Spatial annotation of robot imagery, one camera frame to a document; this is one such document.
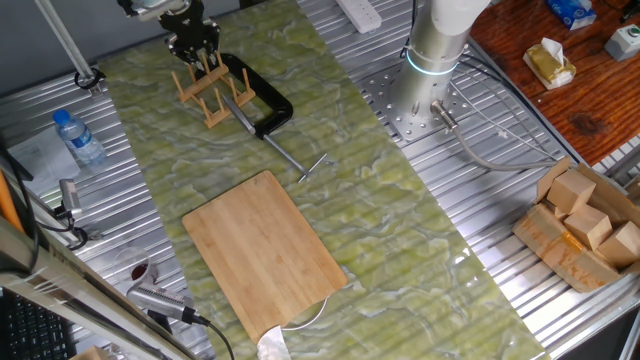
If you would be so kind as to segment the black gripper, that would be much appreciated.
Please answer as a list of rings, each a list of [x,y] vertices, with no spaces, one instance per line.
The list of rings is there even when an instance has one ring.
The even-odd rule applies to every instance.
[[[165,41],[172,55],[186,64],[192,64],[192,54],[202,50],[207,63],[217,65],[220,28],[211,19],[204,19],[203,14],[202,2],[190,2],[184,10],[165,12],[159,17],[159,23],[173,34]]]

